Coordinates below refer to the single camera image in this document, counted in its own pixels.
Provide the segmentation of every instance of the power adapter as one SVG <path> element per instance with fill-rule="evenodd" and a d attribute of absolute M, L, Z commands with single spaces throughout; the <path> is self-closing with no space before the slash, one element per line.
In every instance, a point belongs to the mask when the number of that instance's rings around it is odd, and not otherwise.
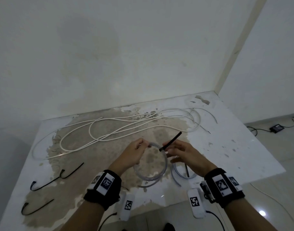
<path fill-rule="evenodd" d="M 281 130 L 285 129 L 283 126 L 281 126 L 280 124 L 276 124 L 275 126 L 269 128 L 269 130 L 273 133 L 277 133 L 280 132 Z"/>

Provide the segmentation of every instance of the wrist-mounted device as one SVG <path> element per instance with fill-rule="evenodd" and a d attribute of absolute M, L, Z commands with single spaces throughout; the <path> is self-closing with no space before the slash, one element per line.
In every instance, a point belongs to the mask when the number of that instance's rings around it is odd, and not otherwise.
<path fill-rule="evenodd" d="M 210 171 L 204 179 L 200 186 L 205 198 L 211 203 L 218 203 L 222 208 L 231 201 L 245 196 L 236 179 L 221 168 Z"/>
<path fill-rule="evenodd" d="M 113 171 L 104 170 L 97 174 L 87 187 L 84 199 L 91 203 L 100 204 L 104 210 L 118 202 L 121 188 L 121 178 Z"/>

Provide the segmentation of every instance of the hand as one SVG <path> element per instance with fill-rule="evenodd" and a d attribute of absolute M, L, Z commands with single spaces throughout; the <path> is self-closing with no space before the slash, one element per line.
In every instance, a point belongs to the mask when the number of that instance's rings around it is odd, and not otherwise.
<path fill-rule="evenodd" d="M 189 166 L 193 172 L 197 175 L 204 177 L 208 172 L 217 168 L 213 163 L 206 159 L 202 154 L 199 153 L 191 144 L 184 141 L 175 140 L 169 145 L 165 151 L 167 158 L 177 156 L 171 159 L 171 163 L 183 162 Z"/>
<path fill-rule="evenodd" d="M 108 169 L 121 176 L 127 169 L 140 163 L 140 159 L 148 146 L 149 142 L 143 138 L 131 142 Z"/>

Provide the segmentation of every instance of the black shoe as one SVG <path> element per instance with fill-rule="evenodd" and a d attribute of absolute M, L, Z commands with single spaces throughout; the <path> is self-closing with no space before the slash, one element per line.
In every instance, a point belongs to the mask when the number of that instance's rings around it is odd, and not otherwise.
<path fill-rule="evenodd" d="M 174 228 L 174 226 L 172 224 L 166 223 L 163 231 L 175 231 L 175 228 Z"/>

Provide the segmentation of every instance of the table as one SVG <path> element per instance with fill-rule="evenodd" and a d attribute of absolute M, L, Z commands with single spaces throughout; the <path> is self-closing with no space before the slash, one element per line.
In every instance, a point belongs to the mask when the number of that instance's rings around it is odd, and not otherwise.
<path fill-rule="evenodd" d="M 194 132 L 184 132 L 179 139 L 190 142 L 207 159 L 234 175 L 239 183 L 249 183 L 285 172 L 281 164 L 232 114 L 214 92 L 204 92 L 44 120 L 41 123 L 33 146 L 48 133 L 69 123 L 96 119 L 102 116 L 106 118 L 134 114 L 146 115 L 147 113 L 150 114 L 168 108 L 184 109 L 189 107 L 203 108 L 209 111 L 215 117 L 217 123 L 210 113 L 197 109 L 202 118 L 201 125 L 205 130 L 200 127 Z M 169 115 L 183 114 L 181 111 L 175 111 L 169 113 Z M 193 122 L 188 118 L 160 119 L 155 122 L 159 125 L 170 125 L 184 130 L 194 126 Z M 124 125 L 125 123 L 115 120 L 101 121 L 94 124 L 92 133 L 98 137 Z M 64 128 L 58 131 L 57 134 L 52 133 L 48 135 L 36 146 L 35 156 L 43 158 L 48 155 L 56 155 L 58 152 L 63 153 L 58 148 L 60 137 L 56 135 L 62 137 L 74 127 Z M 93 177 L 98 172 L 106 169 L 130 141 L 143 137 L 149 141 L 161 144 L 171 139 L 177 133 L 178 131 L 166 127 L 150 128 L 122 139 L 95 143 L 80 151 L 49 160 L 35 160 L 30 152 L 1 220 L 0 231 L 58 230 L 82 203 L 85 189 Z M 92 139 L 88 135 L 88 127 L 86 126 L 65 138 L 63 145 L 68 149 L 75 149 L 88 143 L 90 140 Z M 65 170 L 63 176 L 67 176 L 83 162 L 84 164 L 69 178 L 59 178 L 38 191 L 30 191 L 29 187 L 33 181 L 37 181 L 33 186 L 33 188 L 37 188 L 37 186 L 44 185 L 59 176 L 61 169 Z M 152 165 L 159 167 L 160 164 L 160 160 L 153 159 Z M 184 168 L 178 166 L 178 170 L 182 173 Z M 181 187 L 177 186 L 172 180 L 170 168 L 168 168 L 160 182 L 147 189 L 137 187 L 137 184 L 145 185 L 146 182 L 140 180 L 132 168 L 122 176 L 123 186 L 135 194 L 131 216 L 187 200 L 186 191 L 199 187 L 199 183 L 202 180 L 199 176 L 185 180 L 177 176 L 175 172 L 173 173 L 176 180 L 182 185 Z M 30 212 L 41 207 L 51 199 L 54 199 L 54 201 L 32 215 L 23 216 L 20 213 L 25 202 L 29 202 L 25 211 Z M 111 206 L 103 217 L 105 218 L 111 214 L 113 209 L 114 207 Z M 116 220 L 116 217 L 111 217 L 107 222 L 114 222 Z"/>

